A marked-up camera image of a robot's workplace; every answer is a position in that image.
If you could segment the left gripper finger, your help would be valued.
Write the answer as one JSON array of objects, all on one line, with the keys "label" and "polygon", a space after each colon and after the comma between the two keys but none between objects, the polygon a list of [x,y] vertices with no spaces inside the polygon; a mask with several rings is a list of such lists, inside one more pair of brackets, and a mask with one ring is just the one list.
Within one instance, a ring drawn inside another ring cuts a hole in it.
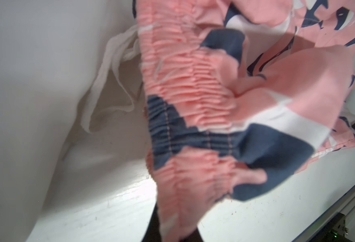
[{"label": "left gripper finger", "polygon": [[[157,212],[158,212],[158,206],[156,203],[150,218],[148,228],[142,239],[142,242],[162,242],[161,234],[159,231],[160,222],[159,222],[159,217]],[[196,229],[193,233],[191,233],[189,236],[187,236],[186,238],[180,241],[181,242],[203,242],[203,239],[200,235],[199,230]]]}]

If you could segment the pink shark print shorts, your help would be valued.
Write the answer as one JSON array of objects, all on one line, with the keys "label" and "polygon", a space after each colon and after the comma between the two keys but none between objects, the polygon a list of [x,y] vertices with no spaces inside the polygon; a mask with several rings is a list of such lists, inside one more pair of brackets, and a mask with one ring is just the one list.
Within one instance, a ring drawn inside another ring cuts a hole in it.
[{"label": "pink shark print shorts", "polygon": [[163,242],[355,147],[355,1],[134,1]]}]

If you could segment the white cloth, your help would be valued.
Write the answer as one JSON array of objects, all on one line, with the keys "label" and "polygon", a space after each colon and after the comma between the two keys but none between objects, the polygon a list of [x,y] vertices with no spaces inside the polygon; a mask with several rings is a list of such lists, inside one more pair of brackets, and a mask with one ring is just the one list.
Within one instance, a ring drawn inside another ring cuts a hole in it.
[{"label": "white cloth", "polygon": [[0,1],[0,242],[31,234],[77,106],[132,1]]}]

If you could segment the aluminium front rail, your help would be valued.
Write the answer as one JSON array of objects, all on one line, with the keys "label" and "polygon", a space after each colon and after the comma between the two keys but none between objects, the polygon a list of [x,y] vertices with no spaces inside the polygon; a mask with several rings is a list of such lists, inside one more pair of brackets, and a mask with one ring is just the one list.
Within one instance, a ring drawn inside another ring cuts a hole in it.
[{"label": "aluminium front rail", "polygon": [[355,185],[294,241],[355,242]]}]

